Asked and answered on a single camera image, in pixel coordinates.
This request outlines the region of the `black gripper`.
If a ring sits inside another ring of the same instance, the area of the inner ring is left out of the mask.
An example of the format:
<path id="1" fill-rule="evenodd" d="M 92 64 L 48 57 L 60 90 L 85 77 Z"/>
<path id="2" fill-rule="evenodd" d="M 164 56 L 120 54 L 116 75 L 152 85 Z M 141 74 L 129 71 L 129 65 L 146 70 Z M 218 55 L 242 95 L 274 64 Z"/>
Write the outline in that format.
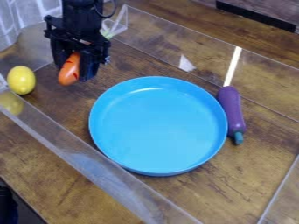
<path id="1" fill-rule="evenodd" d="M 50 40 L 50 52 L 58 69 L 72 54 L 69 39 L 84 39 L 96 42 L 101 29 L 101 21 L 109 18 L 104 14 L 104 0 L 61 0 L 61 16 L 46 15 L 44 37 Z M 85 82 L 97 75 L 102 63 L 102 52 L 85 49 L 80 52 L 78 81 Z"/>

